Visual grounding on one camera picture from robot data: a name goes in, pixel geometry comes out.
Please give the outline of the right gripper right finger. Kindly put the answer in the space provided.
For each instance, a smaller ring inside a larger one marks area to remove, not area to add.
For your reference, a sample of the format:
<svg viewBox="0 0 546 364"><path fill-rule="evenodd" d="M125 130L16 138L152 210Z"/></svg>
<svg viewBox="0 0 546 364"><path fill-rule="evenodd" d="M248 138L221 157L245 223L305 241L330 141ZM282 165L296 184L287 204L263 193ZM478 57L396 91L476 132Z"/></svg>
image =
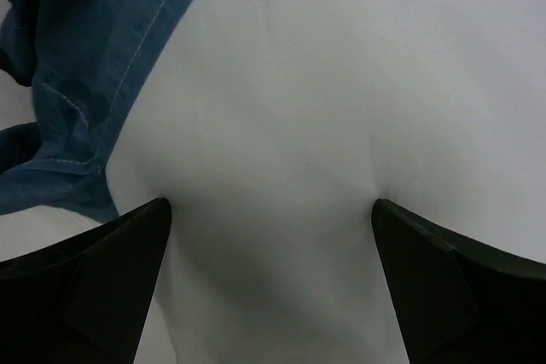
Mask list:
<svg viewBox="0 0 546 364"><path fill-rule="evenodd" d="M409 361L543 363L545 266L375 201L375 244Z"/></svg>

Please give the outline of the blue patterned pillowcase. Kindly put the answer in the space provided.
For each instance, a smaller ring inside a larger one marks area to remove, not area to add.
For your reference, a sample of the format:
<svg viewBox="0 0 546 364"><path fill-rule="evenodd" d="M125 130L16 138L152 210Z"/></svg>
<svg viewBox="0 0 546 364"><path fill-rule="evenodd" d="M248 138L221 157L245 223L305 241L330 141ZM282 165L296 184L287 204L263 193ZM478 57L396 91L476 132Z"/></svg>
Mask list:
<svg viewBox="0 0 546 364"><path fill-rule="evenodd" d="M35 120L1 133L1 212L118 212L106 165L145 80L193 0L8 0L1 68Z"/></svg>

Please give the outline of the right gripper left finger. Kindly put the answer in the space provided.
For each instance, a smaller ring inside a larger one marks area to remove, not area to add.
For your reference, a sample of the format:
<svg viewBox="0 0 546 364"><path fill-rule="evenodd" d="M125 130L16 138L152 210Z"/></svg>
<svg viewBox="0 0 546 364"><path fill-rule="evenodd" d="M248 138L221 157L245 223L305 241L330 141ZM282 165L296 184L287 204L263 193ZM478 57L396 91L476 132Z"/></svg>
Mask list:
<svg viewBox="0 0 546 364"><path fill-rule="evenodd" d="M1 263L3 363L132 363L171 229L154 199Z"/></svg>

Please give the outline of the white pillow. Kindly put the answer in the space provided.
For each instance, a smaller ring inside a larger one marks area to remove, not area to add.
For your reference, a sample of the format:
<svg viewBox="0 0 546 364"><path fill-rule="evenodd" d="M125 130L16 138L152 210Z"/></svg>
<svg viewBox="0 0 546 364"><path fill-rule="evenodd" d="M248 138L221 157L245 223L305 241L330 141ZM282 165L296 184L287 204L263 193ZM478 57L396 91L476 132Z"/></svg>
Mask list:
<svg viewBox="0 0 546 364"><path fill-rule="evenodd" d="M376 200L545 266L545 0L193 0L105 175L171 206L134 363L412 363ZM1 263L112 220L1 212Z"/></svg>

